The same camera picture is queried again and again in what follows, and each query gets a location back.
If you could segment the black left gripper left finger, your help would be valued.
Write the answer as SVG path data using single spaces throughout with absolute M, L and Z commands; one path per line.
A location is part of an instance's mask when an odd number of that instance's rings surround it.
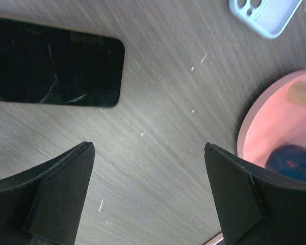
M 0 244 L 74 244 L 95 158 L 82 142 L 0 180 Z

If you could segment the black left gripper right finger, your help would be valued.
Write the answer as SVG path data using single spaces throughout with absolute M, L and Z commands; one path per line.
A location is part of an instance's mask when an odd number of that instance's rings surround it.
M 205 163 L 225 244 L 306 244 L 306 182 L 211 143 Z

